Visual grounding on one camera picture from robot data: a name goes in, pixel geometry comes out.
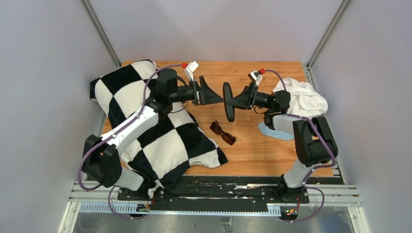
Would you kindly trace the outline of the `black glasses case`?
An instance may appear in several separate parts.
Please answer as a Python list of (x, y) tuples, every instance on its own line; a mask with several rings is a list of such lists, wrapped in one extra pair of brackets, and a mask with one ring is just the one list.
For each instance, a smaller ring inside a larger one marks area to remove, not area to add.
[(225, 109), (225, 115), (229, 122), (235, 121), (235, 108), (230, 104), (230, 100), (233, 98), (233, 92), (230, 86), (230, 83), (223, 83), (223, 103)]

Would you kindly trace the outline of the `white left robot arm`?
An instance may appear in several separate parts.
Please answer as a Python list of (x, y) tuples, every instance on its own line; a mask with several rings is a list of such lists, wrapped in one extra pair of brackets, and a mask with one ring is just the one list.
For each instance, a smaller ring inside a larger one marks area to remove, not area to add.
[(144, 97), (141, 107), (123, 123), (103, 136), (89, 136), (85, 141), (84, 153), (77, 171), (77, 179), (85, 173), (98, 182), (98, 186), (121, 187), (130, 190), (136, 200), (148, 197), (149, 188), (143, 184), (144, 178), (136, 172), (123, 168), (120, 156), (139, 136), (157, 125), (171, 111), (175, 102), (191, 100), (197, 105), (209, 105), (223, 102), (223, 98), (214, 92), (203, 77), (193, 78), (193, 69), (185, 68), (189, 84), (178, 90), (179, 76), (175, 65), (155, 71), (149, 78), (157, 76), (157, 86), (149, 98)]

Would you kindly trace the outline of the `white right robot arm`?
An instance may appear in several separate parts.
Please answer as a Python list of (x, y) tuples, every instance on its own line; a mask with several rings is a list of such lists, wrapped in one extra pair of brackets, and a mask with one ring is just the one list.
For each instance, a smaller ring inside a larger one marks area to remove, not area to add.
[(297, 188), (305, 186), (309, 176), (317, 169), (336, 165), (338, 149), (327, 120), (323, 116), (309, 119), (287, 114), (291, 94), (286, 90), (266, 94), (258, 91), (251, 82), (237, 96), (233, 96), (229, 83), (223, 84), (226, 117), (235, 120), (235, 109), (265, 108), (264, 123), (271, 130), (293, 135), (297, 159), (291, 169), (282, 175), (278, 185), (278, 198), (291, 202), (297, 196)]

